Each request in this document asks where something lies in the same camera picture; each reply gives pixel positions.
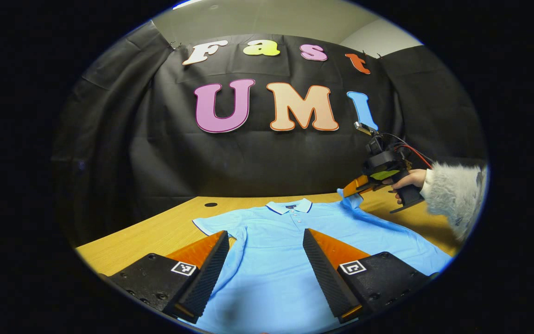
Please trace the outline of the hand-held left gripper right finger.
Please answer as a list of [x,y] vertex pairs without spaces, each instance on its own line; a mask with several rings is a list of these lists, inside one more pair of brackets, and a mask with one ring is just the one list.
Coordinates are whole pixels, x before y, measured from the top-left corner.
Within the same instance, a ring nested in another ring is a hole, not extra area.
[[367,254],[310,228],[304,231],[302,245],[328,306],[341,324],[400,304],[436,277],[390,252]]

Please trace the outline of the black backdrop cloth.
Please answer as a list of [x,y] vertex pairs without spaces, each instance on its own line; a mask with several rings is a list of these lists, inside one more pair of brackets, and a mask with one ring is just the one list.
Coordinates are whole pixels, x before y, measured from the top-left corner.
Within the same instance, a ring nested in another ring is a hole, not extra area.
[[362,170],[360,121],[433,161],[487,160],[476,108],[423,45],[375,56],[281,34],[173,47],[153,22],[76,81],[51,151],[74,247],[198,196],[331,193]]

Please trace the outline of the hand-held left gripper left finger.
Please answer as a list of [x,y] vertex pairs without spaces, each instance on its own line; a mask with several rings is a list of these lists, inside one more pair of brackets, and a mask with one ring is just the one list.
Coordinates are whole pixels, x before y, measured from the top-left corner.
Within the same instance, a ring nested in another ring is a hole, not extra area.
[[144,255],[110,275],[108,283],[169,317],[195,324],[228,251],[228,232],[218,231],[168,255]]

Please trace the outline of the light blue T-shirt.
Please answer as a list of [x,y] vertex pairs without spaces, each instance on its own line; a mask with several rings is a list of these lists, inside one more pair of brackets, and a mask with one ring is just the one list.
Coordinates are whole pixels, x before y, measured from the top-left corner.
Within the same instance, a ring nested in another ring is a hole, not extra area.
[[305,229],[367,254],[389,251],[424,275],[451,256],[407,227],[362,210],[359,194],[332,203],[269,202],[193,224],[206,235],[227,231],[229,250],[196,327],[215,334],[320,334],[339,327],[303,249]]

